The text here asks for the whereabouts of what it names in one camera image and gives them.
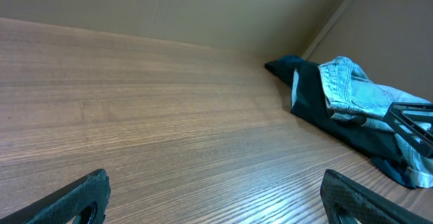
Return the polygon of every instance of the wooden table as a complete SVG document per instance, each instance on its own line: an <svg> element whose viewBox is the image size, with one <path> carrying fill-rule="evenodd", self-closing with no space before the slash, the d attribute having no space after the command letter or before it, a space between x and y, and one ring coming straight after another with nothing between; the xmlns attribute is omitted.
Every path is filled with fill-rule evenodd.
<svg viewBox="0 0 433 224"><path fill-rule="evenodd" d="M326 223L325 169L433 220L407 190L288 112L254 55L0 19L0 217L98 168L106 223Z"/></svg>

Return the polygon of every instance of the navy garment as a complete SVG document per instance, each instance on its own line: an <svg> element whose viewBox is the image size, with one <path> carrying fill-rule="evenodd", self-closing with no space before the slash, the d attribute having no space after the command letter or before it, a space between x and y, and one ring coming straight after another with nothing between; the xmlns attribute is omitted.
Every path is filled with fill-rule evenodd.
<svg viewBox="0 0 433 224"><path fill-rule="evenodd" d="M296 101L291 113L371 158L372 163L392 180L404 187L415 189L412 180L405 174L407 163L393 133L359 125L343 125L329 117L318 64L288 55L266 63L265 68L289 87L292 87L294 71L297 69L299 79L296 86Z"/></svg>

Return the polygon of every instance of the clothing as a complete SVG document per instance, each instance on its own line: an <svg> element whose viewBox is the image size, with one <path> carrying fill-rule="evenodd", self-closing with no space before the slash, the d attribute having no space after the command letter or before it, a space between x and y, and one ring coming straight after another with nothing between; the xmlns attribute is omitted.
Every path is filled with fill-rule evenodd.
<svg viewBox="0 0 433 224"><path fill-rule="evenodd" d="M319 71L327 111L334 120L395 133L382 121L392 102L430 103L404 91L374 84L360 66L346 57L340 56L320 65ZM422 114L433 116L429 112ZM432 126L430 123L419 125L425 130ZM409 165L407 174L414 184L419 187L433 187L433 159L422 156L400 135L395 134L395 137Z"/></svg>
<svg viewBox="0 0 433 224"><path fill-rule="evenodd" d="M394 133L359 125L340 124L327 113L318 64L294 55L268 62L265 68L292 87L291 113L371 158L371 161L397 183L415 188L406 174L407 163L399 150Z"/></svg>

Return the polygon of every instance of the wall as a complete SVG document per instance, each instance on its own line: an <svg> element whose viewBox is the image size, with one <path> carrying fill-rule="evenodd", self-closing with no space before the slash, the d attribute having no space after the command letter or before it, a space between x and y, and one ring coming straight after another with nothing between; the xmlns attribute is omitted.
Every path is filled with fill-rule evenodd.
<svg viewBox="0 0 433 224"><path fill-rule="evenodd" d="M278 56L339 0L0 0L0 16Z"/></svg>
<svg viewBox="0 0 433 224"><path fill-rule="evenodd" d="M354 0L309 60L345 55L370 79L433 102L433 0Z"/></svg>

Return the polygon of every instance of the light blue denim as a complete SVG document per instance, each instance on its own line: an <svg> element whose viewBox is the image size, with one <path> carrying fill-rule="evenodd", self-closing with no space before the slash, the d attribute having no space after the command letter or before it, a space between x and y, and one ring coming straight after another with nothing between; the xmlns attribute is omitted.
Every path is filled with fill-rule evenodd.
<svg viewBox="0 0 433 224"><path fill-rule="evenodd" d="M392 102L430 103L404 91L374 84L360 66L346 57L339 56L320 65L319 69L326 107L335 120L362 118L363 127L394 132L382 122ZM431 127L429 123L419 125L424 129ZM395 137L409 165L406 174L418 187L433 187L433 159L423 157L400 135Z"/></svg>

